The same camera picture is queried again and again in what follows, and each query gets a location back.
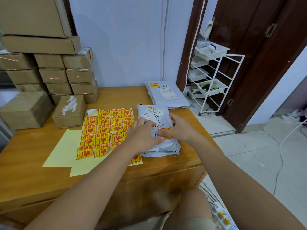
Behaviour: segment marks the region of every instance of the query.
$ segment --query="hand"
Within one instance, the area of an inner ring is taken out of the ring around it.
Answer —
[[[151,127],[155,125],[155,122],[141,117],[133,123],[132,127],[128,128],[127,138],[123,144],[132,150],[133,156],[138,153],[144,153],[153,146],[165,141],[164,137],[151,137]]]
[[[169,114],[171,119],[175,121],[175,126],[172,129],[159,131],[159,136],[173,136],[178,140],[182,140],[190,144],[191,140],[199,135],[199,133],[183,118],[173,113]]]

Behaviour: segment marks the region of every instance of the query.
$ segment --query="table top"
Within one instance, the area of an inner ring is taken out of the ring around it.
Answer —
[[[132,107],[134,117],[137,118],[139,103],[152,105],[145,86],[99,88],[97,102],[87,104],[86,110]],[[170,112],[183,117],[216,145],[190,109],[177,108]],[[42,128],[18,130],[0,154],[0,204],[67,189],[85,176],[70,177],[70,167],[42,167],[66,131],[65,128],[58,129],[55,126],[51,119],[52,114]],[[180,145],[179,155],[142,157],[143,164],[129,166],[121,182],[201,164],[193,148],[184,142],[180,142]]]

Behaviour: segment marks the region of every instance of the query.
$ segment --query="person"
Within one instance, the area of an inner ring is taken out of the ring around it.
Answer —
[[[144,118],[128,129],[126,140],[71,187],[25,229],[92,230],[131,159],[173,136],[195,149],[239,229],[305,229],[305,227],[258,182],[230,161],[223,152],[179,116],[175,125],[151,137],[154,122]],[[186,190],[163,230],[213,230],[210,205],[196,188]]]

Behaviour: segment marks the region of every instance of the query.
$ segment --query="person's left arm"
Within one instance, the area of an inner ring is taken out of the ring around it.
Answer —
[[[131,159],[165,141],[163,137],[151,137],[154,125],[144,118],[135,121],[122,144],[25,229],[94,229]]]

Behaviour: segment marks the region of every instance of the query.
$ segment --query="leg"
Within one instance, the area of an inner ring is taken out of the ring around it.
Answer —
[[[186,190],[180,203],[166,220],[163,230],[176,230],[192,218],[212,220],[211,207],[205,194],[197,188]]]

